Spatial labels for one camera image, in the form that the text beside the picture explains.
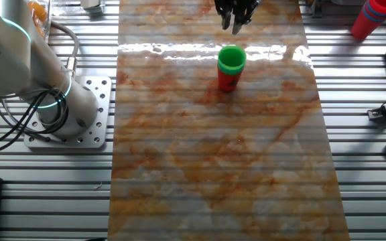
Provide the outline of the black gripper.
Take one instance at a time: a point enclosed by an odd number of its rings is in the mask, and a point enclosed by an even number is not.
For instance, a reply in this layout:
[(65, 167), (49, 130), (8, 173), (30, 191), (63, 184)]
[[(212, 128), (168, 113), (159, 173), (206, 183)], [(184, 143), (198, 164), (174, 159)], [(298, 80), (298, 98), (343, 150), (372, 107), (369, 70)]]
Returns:
[(232, 34), (237, 35), (245, 23), (245, 15), (252, 14), (260, 0), (214, 0), (216, 11), (222, 17), (222, 29), (230, 26), (231, 13), (235, 14)]

